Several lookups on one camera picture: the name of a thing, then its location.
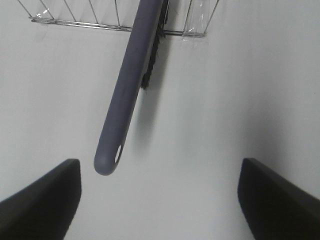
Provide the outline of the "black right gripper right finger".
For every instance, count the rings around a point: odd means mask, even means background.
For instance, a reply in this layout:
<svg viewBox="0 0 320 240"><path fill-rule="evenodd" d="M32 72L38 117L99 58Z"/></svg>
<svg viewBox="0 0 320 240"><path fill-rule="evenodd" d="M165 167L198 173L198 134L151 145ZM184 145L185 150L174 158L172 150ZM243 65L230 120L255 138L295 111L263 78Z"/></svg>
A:
<svg viewBox="0 0 320 240"><path fill-rule="evenodd" d="M237 196L255 240L320 238L320 200L254 158L242 161Z"/></svg>

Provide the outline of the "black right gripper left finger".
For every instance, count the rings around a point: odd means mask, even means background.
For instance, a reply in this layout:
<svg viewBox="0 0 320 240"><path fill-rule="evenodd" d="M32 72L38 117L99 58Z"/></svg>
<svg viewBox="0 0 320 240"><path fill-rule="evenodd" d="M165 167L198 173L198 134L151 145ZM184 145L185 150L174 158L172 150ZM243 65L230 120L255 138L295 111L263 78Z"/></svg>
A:
<svg viewBox="0 0 320 240"><path fill-rule="evenodd" d="M62 240L82 195L81 165L66 159L0 202L2 240Z"/></svg>

